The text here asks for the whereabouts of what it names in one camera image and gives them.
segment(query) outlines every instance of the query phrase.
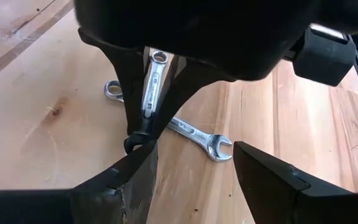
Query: open end wrench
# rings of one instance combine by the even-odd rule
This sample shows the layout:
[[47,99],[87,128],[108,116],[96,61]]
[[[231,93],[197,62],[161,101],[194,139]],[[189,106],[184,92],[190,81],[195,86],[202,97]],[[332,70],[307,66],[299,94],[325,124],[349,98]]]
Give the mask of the open end wrench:
[[[120,101],[122,103],[124,102],[121,93],[121,87],[118,81],[113,80],[107,82],[104,86],[104,94],[109,99]],[[232,144],[232,142],[227,137],[221,134],[204,133],[192,125],[175,117],[172,118],[167,127],[199,144],[207,152],[209,158],[211,158],[213,161],[224,162],[231,159],[232,157],[231,155],[222,152],[220,149],[221,144],[227,146]]]

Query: wooden table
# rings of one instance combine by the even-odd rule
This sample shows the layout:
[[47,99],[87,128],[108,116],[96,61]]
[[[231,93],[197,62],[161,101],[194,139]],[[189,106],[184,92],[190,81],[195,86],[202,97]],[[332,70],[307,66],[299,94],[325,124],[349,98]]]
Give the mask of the wooden table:
[[[74,187],[124,156],[124,108],[104,97],[114,68],[78,37],[72,4],[30,4],[9,18],[0,11],[0,23],[8,24],[8,35],[0,38],[0,189]],[[29,12],[32,19],[19,27],[5,21]],[[291,63],[282,61],[264,80],[201,89],[177,116],[358,192],[354,70],[333,88],[296,77]],[[171,130],[162,134],[159,149],[148,223],[254,222],[232,161],[211,161]]]

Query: black metal jaw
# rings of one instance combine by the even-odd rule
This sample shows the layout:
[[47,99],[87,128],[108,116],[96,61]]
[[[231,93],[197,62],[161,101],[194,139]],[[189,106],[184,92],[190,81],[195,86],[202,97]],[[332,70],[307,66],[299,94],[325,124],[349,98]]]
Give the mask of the black metal jaw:
[[0,190],[0,223],[144,224],[157,153],[155,141],[144,144],[73,189]]
[[234,143],[233,158],[256,223],[358,223],[358,194],[244,142]]
[[122,49],[92,37],[82,28],[78,29],[78,33],[83,42],[99,47],[114,65],[126,109],[128,138],[124,141],[124,149],[128,154],[135,146],[157,140],[180,107],[199,89],[221,80],[237,80],[210,65],[174,55],[156,112],[150,119],[145,119],[141,106],[145,77],[150,65],[150,49]]

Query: combination wrench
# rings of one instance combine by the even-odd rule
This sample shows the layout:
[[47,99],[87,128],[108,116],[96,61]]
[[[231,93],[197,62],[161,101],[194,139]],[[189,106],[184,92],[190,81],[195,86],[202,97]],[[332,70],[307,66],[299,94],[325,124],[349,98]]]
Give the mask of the combination wrench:
[[146,92],[143,100],[142,110],[144,118],[151,118],[157,107],[162,72],[168,61],[166,53],[156,50],[151,56],[152,68],[147,81]]
[[[121,103],[124,102],[120,84],[116,80],[105,84],[104,94],[111,100],[120,101]],[[226,154],[220,149],[221,144],[227,146],[232,144],[230,139],[221,134],[204,133],[175,117],[171,119],[167,127],[199,144],[213,161],[224,162],[232,157],[230,154]]]

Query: wood knot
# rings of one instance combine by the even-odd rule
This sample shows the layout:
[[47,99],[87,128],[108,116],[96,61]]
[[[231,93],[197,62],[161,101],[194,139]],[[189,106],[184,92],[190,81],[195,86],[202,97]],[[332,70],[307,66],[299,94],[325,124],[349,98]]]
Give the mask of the wood knot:
[[52,110],[52,116],[58,116],[61,112],[61,108],[55,108]]
[[355,121],[352,121],[352,126],[354,129],[358,130],[358,124]]

